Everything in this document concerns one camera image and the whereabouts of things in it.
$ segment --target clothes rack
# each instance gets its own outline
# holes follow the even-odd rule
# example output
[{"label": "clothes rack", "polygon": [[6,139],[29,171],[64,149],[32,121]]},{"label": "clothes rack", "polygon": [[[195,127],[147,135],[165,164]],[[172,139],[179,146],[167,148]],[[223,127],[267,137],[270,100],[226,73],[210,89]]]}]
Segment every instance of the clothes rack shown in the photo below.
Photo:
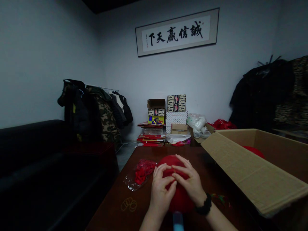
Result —
[{"label": "clothes rack", "polygon": [[119,92],[119,90],[115,90],[115,89],[111,89],[111,88],[104,88],[104,87],[101,87],[101,86],[96,86],[96,85],[92,85],[92,84],[84,84],[86,86],[91,86],[91,87],[99,87],[99,88],[102,88],[102,89],[107,89],[107,90],[112,90],[112,91],[116,91],[116,92]]},{"label": "clothes rack", "polygon": [[[85,86],[91,86],[91,87],[98,87],[98,88],[101,88],[101,89],[106,89],[106,90],[111,90],[111,91],[116,91],[116,92],[119,92],[119,90],[116,90],[116,89],[111,89],[111,88],[104,88],[104,87],[101,87],[101,86],[96,86],[96,85],[92,85],[92,84],[87,84],[87,83],[85,83],[84,84]],[[120,149],[123,147],[123,145],[127,145],[128,144],[128,142],[125,142],[125,143],[123,143],[122,142],[122,138],[121,138],[121,147],[118,149],[118,150],[116,150],[116,154],[120,151]]]}]

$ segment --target wooden table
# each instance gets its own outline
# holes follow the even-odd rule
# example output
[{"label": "wooden table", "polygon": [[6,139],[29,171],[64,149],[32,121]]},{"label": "wooden table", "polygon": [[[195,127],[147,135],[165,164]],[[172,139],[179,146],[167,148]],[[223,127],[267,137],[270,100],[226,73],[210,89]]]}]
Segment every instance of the wooden table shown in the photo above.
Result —
[{"label": "wooden table", "polygon": [[[202,147],[137,147],[124,166],[114,185],[105,197],[88,224],[87,231],[101,230],[139,230],[150,204],[150,194],[153,176],[143,187],[132,192],[124,184],[125,176],[137,165],[139,159],[145,158],[159,162],[164,156],[179,154],[189,159],[200,175],[202,186],[208,193],[217,193],[230,198],[231,208],[225,208],[215,202],[223,214],[239,230],[260,230],[245,208],[244,201],[239,201],[236,188],[231,189],[222,178],[217,177],[217,165]],[[137,201],[137,209],[130,212],[122,211],[121,204],[132,197]],[[206,219],[195,211],[183,215],[185,230],[211,230]],[[160,230],[173,230],[172,214],[168,213]]]}]

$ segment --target black bracelet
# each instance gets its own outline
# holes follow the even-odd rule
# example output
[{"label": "black bracelet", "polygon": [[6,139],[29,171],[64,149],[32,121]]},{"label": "black bracelet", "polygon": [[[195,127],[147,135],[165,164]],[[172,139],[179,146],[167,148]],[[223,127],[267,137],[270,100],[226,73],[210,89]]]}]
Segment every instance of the black bracelet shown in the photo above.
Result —
[{"label": "black bracelet", "polygon": [[211,210],[211,207],[212,207],[212,197],[211,197],[211,195],[206,193],[206,196],[207,196],[207,199],[204,202],[203,206],[200,207],[200,208],[196,207],[196,211],[200,215],[208,215],[210,210]]}]

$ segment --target framed calligraphy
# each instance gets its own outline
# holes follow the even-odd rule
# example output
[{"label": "framed calligraphy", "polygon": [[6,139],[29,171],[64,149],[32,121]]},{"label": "framed calligraphy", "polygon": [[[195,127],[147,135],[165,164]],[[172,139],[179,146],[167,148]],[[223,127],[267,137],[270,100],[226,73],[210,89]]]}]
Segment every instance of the framed calligraphy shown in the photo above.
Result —
[{"label": "framed calligraphy", "polygon": [[138,57],[216,44],[219,8],[136,27]]}]

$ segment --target red plastic bag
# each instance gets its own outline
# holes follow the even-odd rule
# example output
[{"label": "red plastic bag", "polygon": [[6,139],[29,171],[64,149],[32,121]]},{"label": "red plastic bag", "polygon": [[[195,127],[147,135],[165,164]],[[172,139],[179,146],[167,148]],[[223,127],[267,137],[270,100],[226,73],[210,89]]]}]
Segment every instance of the red plastic bag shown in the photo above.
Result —
[{"label": "red plastic bag", "polygon": [[131,191],[136,191],[148,180],[156,165],[152,160],[140,159],[134,170],[125,177],[124,183]]},{"label": "red plastic bag", "polygon": [[230,121],[227,122],[223,119],[218,119],[214,123],[211,124],[216,130],[223,130],[223,129],[237,129],[236,125],[231,123]]}]

